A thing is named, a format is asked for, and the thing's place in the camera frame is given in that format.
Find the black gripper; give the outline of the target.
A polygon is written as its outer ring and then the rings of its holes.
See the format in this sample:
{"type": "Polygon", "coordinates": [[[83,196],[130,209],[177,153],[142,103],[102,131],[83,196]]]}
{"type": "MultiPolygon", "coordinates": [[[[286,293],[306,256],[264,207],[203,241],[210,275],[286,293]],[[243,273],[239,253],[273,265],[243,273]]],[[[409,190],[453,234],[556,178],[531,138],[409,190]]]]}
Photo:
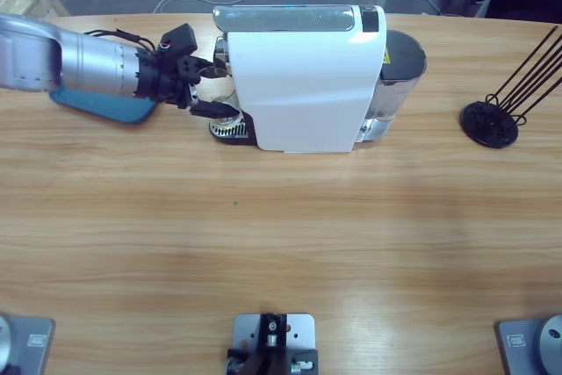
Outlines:
{"type": "Polygon", "coordinates": [[[139,69],[136,72],[136,97],[148,98],[156,103],[175,105],[199,117],[237,117],[238,109],[226,103],[198,100],[192,102],[191,87],[202,78],[217,79],[228,72],[214,62],[185,55],[170,61],[148,50],[136,52],[139,69]]]}

